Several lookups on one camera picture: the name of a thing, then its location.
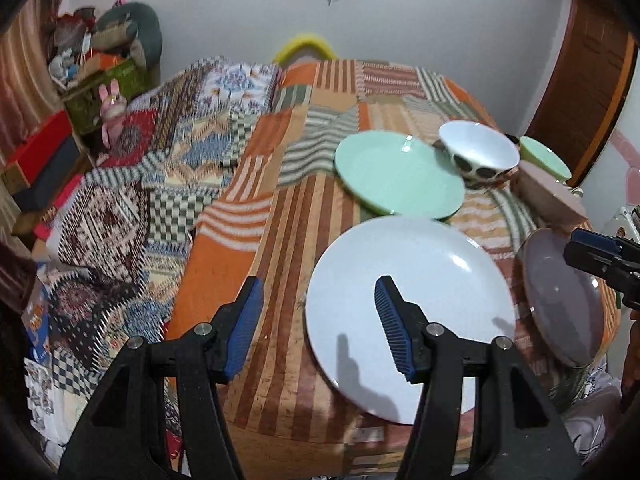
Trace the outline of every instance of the yellow arch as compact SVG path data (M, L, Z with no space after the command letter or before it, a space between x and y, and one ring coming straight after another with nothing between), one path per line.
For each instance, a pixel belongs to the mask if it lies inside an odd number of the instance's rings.
M299 34L289 41L273 58L273 62L284 65L295 53L302 48L311 47L324 59L338 59L327 41L317 34Z

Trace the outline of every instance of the white bowl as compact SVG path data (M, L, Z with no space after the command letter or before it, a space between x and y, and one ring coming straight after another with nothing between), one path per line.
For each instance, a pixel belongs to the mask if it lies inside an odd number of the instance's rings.
M440 127L440 139L454 166L466 178L490 182L520 162L516 145L484 124L449 121Z

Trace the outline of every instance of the mint green plate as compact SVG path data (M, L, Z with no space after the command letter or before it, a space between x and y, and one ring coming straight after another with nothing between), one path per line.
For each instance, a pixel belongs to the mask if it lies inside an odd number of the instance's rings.
M346 187L382 214L446 218L465 198L449 156L421 140L371 130L344 139L335 169Z
M542 142L531 137L520 137L520 158L542 168L560 182L566 182L571 178L571 170L564 163L564 160Z

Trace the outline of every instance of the brown wooden door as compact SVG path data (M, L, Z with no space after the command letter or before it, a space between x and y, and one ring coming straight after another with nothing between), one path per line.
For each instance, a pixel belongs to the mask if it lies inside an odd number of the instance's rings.
M620 113L636 48L606 0L573 0L558 63L527 135L585 177Z

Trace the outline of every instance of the patchwork bedspread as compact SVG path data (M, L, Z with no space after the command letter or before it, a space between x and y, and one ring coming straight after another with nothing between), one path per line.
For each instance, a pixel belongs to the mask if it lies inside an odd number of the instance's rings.
M129 336L178 337L257 275L264 309L244 369L220 395L245 474L396 471L411 428L362 413L340 396L305 339L315 264L341 233L374 216L336 177L334 153L348 135L372 128L432 144L452 118L495 124L473 96L421 68L297 64L283 74L268 112L277 77L274 66L204 60L132 103L113 156L85 177L62 222L60 259L91 270L62 274L53 286L54 382L89 395ZM588 370L567 370L546 350L516 257L542 221L507 184L467 189L449 223L497 263L513 295L518 348L556 405L569 405ZM613 292L600 285L604 351L620 313ZM167 397L179 434L171 386ZM467 413L461 462L471 434Z

